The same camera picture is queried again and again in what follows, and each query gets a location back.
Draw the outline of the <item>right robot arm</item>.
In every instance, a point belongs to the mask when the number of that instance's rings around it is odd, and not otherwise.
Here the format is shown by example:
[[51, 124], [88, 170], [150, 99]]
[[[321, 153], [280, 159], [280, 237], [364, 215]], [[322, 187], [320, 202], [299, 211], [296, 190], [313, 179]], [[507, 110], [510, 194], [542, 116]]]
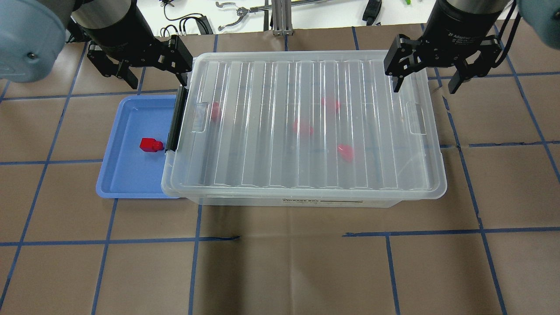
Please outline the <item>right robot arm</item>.
[[384, 59], [384, 70], [398, 92], [409, 74], [427, 67], [450, 68], [456, 72], [448, 84], [451, 94], [474, 77], [485, 77], [505, 60], [520, 20], [524, 19], [546, 46], [559, 48], [559, 10], [557, 0], [512, 0], [506, 16], [514, 18], [506, 45], [490, 29], [506, 8], [506, 0], [437, 0], [422, 35], [412, 40], [396, 36]]

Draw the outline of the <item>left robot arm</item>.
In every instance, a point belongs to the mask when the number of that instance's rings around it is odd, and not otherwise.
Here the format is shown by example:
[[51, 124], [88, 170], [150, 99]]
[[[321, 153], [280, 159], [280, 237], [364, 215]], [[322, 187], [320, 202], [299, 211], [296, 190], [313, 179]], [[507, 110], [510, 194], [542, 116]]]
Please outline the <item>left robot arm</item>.
[[102, 76], [137, 88], [131, 68], [154, 67], [186, 85], [192, 54], [176, 35], [158, 40], [135, 0], [3, 0], [1, 78], [16, 83], [46, 78], [72, 22], [89, 37], [87, 58]]

